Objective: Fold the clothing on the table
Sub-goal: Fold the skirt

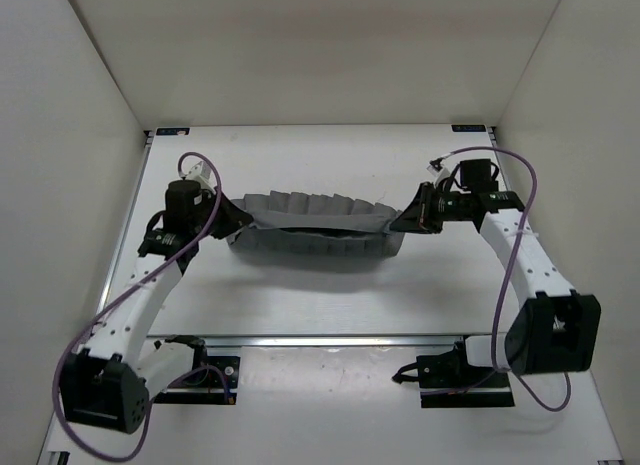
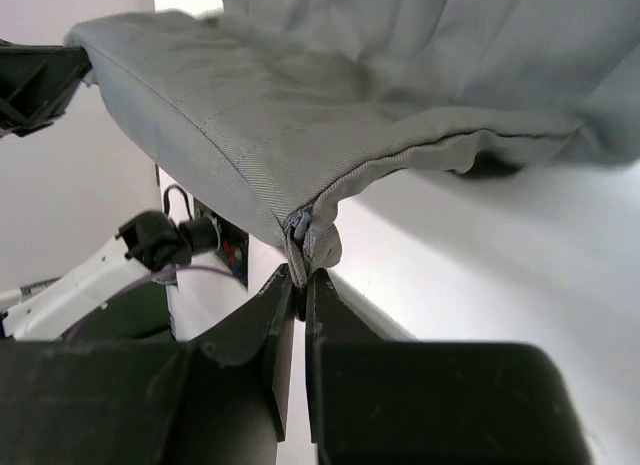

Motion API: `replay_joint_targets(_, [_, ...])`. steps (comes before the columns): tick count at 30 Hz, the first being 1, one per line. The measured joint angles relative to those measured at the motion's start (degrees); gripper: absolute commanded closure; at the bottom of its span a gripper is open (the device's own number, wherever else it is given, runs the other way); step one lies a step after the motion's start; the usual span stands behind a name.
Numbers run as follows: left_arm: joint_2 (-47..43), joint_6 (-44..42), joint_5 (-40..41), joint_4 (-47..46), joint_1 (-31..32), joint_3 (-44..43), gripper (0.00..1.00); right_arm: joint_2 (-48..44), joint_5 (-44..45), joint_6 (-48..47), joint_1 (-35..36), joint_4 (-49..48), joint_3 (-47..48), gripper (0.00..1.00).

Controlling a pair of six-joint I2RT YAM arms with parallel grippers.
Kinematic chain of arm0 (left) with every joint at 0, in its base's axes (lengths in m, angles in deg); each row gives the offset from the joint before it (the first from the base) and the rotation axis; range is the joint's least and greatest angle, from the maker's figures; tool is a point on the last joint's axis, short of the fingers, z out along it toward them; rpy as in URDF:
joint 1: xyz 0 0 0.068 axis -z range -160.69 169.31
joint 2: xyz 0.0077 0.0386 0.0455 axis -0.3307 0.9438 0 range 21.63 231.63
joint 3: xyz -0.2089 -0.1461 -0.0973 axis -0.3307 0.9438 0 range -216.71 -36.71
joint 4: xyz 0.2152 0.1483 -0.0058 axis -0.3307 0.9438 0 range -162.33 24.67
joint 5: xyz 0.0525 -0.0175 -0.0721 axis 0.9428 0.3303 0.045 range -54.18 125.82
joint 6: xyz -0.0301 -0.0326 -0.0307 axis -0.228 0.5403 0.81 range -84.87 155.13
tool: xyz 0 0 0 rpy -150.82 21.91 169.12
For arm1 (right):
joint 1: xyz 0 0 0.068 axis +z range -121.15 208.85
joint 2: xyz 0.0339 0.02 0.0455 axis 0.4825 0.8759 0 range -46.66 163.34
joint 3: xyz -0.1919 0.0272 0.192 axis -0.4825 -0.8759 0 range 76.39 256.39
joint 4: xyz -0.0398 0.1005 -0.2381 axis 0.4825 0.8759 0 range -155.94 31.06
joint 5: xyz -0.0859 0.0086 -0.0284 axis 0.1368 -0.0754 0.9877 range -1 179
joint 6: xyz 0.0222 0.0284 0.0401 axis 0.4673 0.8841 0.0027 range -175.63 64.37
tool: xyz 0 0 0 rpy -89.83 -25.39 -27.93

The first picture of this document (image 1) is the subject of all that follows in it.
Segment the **grey pleated skirt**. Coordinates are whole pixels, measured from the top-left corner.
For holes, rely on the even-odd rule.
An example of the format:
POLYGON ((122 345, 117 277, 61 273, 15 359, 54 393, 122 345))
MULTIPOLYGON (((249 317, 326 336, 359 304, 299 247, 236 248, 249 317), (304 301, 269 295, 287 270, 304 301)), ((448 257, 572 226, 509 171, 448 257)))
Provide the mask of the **grey pleated skirt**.
POLYGON ((390 229, 400 212, 379 202, 271 191, 232 203, 253 217, 227 238, 236 250, 378 260, 396 256, 404 241, 390 229))

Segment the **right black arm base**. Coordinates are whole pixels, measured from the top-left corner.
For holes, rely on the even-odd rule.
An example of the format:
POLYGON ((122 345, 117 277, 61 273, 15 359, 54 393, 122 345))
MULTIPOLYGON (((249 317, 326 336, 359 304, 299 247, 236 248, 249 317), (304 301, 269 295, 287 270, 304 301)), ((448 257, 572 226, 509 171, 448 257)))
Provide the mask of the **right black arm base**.
POLYGON ((515 406, 509 378, 492 367, 470 365, 463 341, 450 350, 417 355, 400 367, 391 380, 416 383, 422 409, 511 408, 515 406))

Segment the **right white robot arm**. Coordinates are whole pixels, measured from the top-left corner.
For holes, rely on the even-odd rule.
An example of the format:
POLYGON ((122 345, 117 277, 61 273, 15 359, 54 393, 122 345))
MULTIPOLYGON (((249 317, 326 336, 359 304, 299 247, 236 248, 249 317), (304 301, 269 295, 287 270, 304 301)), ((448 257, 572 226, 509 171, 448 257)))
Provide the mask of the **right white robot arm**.
POLYGON ((449 376, 471 385, 485 367, 516 375, 583 372, 590 368, 601 306, 560 273, 532 231, 528 210, 499 186, 490 159, 464 160, 435 183, 420 184, 394 220, 394 232, 438 234, 447 222, 469 222, 495 252, 505 277, 499 296, 513 290, 519 311, 505 333, 470 336, 448 361, 449 376))

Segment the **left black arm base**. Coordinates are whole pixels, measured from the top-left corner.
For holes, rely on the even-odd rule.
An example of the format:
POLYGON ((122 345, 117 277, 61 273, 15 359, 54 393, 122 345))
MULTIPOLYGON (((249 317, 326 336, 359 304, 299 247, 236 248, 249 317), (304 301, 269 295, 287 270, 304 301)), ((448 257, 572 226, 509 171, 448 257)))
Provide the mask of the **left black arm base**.
POLYGON ((233 406, 241 359, 212 355, 203 338, 173 335, 153 342, 154 379, 166 387, 150 394, 154 403, 233 406))

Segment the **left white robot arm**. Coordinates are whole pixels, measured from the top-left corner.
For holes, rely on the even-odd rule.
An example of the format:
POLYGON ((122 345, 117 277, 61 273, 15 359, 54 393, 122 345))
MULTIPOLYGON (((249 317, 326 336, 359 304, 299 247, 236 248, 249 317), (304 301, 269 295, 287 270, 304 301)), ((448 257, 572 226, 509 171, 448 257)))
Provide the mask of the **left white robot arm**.
POLYGON ((161 306, 199 251, 199 241, 225 239, 252 223, 218 189, 203 180, 169 183, 165 206, 146 225, 127 289, 93 326, 88 340, 63 362, 59 393, 72 423, 132 434, 152 399, 179 376, 197 383, 208 374, 204 343, 171 338, 140 355, 161 306))

